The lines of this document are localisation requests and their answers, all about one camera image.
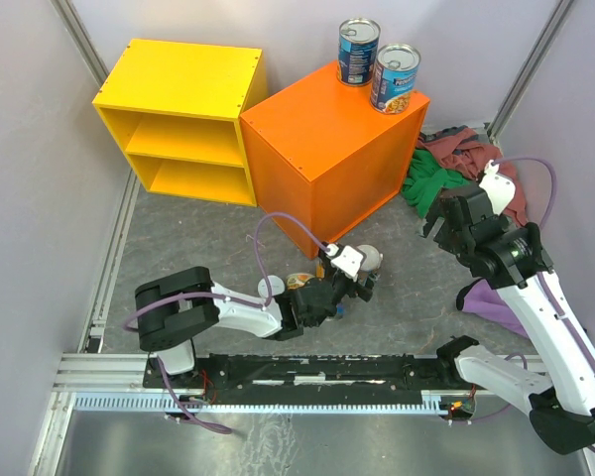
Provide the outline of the yellow soup can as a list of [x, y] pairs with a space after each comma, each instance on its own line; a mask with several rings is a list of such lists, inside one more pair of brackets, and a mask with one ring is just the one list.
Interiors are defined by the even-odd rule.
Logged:
[[363, 286], [374, 284], [379, 278], [383, 254], [376, 247], [368, 244], [359, 245], [357, 249], [365, 256], [358, 273], [358, 282]]

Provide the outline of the blue Progresso soup can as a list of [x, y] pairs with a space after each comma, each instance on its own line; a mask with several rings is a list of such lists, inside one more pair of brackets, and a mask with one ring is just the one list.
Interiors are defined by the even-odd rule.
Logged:
[[420, 53], [406, 44], [381, 47], [375, 59], [370, 101], [384, 114], [404, 112], [415, 87]]

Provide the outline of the dark blue soup can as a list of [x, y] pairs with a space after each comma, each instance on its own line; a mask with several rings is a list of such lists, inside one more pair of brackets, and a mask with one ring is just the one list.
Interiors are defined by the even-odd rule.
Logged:
[[342, 83], [363, 86], [372, 80], [380, 35], [371, 19], [348, 19], [339, 26], [337, 76]]

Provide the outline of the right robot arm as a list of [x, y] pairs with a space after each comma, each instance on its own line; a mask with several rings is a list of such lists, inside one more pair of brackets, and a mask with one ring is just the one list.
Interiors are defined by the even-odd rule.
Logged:
[[438, 247], [498, 293], [546, 368], [545, 375], [526, 370], [461, 336], [438, 349], [436, 379], [448, 388], [467, 382], [496, 394], [558, 454], [595, 452], [595, 346], [564, 296], [539, 227], [514, 226], [476, 183], [441, 191], [422, 233], [435, 224]]

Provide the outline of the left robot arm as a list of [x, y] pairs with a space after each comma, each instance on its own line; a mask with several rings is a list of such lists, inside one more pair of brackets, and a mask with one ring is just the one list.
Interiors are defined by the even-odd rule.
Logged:
[[308, 279], [296, 288], [269, 278], [274, 290], [270, 303], [229, 290], [210, 277], [205, 267], [194, 267], [153, 280], [135, 289], [139, 347], [154, 354], [166, 376], [177, 386], [193, 384], [199, 375], [193, 338], [220, 327], [247, 332], [256, 337], [283, 341], [303, 335], [338, 313], [346, 297], [364, 302], [373, 296], [375, 275], [361, 272], [353, 280], [330, 269], [322, 278]]

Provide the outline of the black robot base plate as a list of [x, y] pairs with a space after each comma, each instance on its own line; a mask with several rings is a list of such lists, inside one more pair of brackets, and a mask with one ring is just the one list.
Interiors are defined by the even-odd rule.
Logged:
[[175, 389], [200, 391], [218, 405], [419, 404], [423, 391], [468, 395], [472, 385], [436, 357], [254, 356], [211, 354], [170, 377]]

